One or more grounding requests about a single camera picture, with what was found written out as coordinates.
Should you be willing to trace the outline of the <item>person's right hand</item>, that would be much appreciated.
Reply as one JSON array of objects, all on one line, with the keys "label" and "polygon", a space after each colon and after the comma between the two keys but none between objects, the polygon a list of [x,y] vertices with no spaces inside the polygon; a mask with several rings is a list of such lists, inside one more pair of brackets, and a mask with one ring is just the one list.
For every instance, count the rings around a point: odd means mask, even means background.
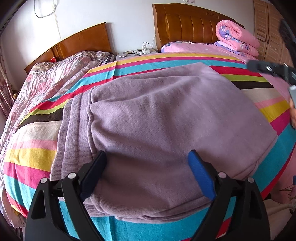
[{"label": "person's right hand", "polygon": [[296,129],[296,108],[291,98],[289,99],[289,104],[290,104],[290,123],[292,127]]}]

